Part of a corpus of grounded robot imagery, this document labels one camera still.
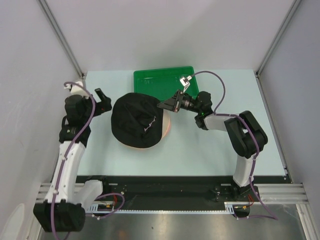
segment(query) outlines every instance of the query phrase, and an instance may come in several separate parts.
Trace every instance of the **plastic tray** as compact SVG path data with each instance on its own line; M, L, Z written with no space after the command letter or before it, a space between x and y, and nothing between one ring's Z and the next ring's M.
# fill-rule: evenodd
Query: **plastic tray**
M171 98L183 86L180 83L182 76L194 74L192 66L139 70L133 73L134 92L146 94L159 99L161 102ZM193 98L199 93L197 80L193 77L186 91Z

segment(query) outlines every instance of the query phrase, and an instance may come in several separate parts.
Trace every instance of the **purple cable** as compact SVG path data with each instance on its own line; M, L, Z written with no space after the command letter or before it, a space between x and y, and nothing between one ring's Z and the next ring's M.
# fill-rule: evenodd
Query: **purple cable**
M78 139L78 137L84 132L84 130L88 127L88 125L90 124L92 118L94 117L95 114L95 110L96 110L96 102L94 97L90 94L90 92L85 89L83 86L81 86L78 83L72 82L72 81L67 81L64 83L64 86L66 87L67 85L75 85L79 88L81 88L83 91L85 91L86 94L88 94L88 96L90 97L91 101L92 101L92 111L90 114L90 117L88 118L87 122L85 123L85 125L81 128L81 130L77 133L77 135L75 135L75 137L72 139L72 141L70 142L68 148L65 151L64 154L64 158L65 160L62 160L60 168L59 168L59 172L58 172L58 176L56 178L56 183L55 183L55 187L54 190L56 190L58 192L58 188L59 188L59 183L61 180L61 176L62 176L62 172L65 166L65 161L67 160L67 156L73 146L73 144L76 142L76 140ZM50 208L50 221L51 221L51 229L52 229L52 233L55 237L56 240L60 240L58 235L57 235L57 231L56 231L56 226L55 226L55 201L57 198L57 194L54 193L53 197L52 197L52 203L51 203L51 208ZM68 234L65 236L65 238L63 240L66 240L69 236L70 232L68 232Z
M220 80L220 82L222 83L223 95L222 95L222 98L221 98L220 102L217 104L217 106L216 106L216 107L214 108L214 110L213 110L213 113L216 114L218 107L222 104L223 100L225 99L225 96L226 96L226 86L225 86L225 83L224 83L224 81L222 80L222 78L221 78L218 74L214 73L213 71L198 71L198 72L192 74L191 77L193 78L195 75L204 74L204 73L215 75L215 76Z
M220 82L222 83L222 87L223 87L223 95L222 95L222 99L220 100L220 102L218 103L218 105L214 108L213 110L213 113L214 115L216 116L223 116L223 117L234 117L234 118L238 118L241 123L244 125L244 127L247 129L250 137L252 138L253 142L254 142L254 145L255 145L255 148L256 148L256 154L253 156L252 160L252 167L251 167L251 171L250 171L250 176L249 176L249 183L250 183L250 187L255 195L255 197L258 199L258 201L260 202L260 204L264 207L264 209L271 215L271 216L267 216L267 215L253 215L253 216L249 216L249 217L237 217L236 214L234 214L233 216L236 217L237 219L253 219L253 218L268 218L268 219L274 219L274 220L278 220L278 217L262 202L261 198L259 197L259 195L256 193L256 190L254 188L254 185L252 183L252 176L254 174L254 171L255 171L255 167L256 167L256 159L260 153L260 149L259 149L259 145L257 143L257 140L254 136L254 134L252 133L252 131L250 130L249 126L246 124L245 120L240 117L239 115L236 115L236 114L226 114L226 113L216 113L218 107L221 105L221 103L223 102L223 100L225 99L225 96L226 96L226 86L225 86L225 83L224 81L222 80L222 78L212 72L212 71L198 71L194 74L191 75L191 77L194 77L195 75L198 75L198 74L202 74L202 73L208 73L208 74L213 74L215 75L219 80Z
M117 209L113 210L112 212L108 213L105 216L98 216L97 218L99 218L99 219L105 219L105 218L115 214L115 212L119 211L125 204L125 197L122 194L117 193L117 192L107 193L107 194L98 196L95 200L103 199L103 198L109 197L109 196L120 196L122 198L121 205Z

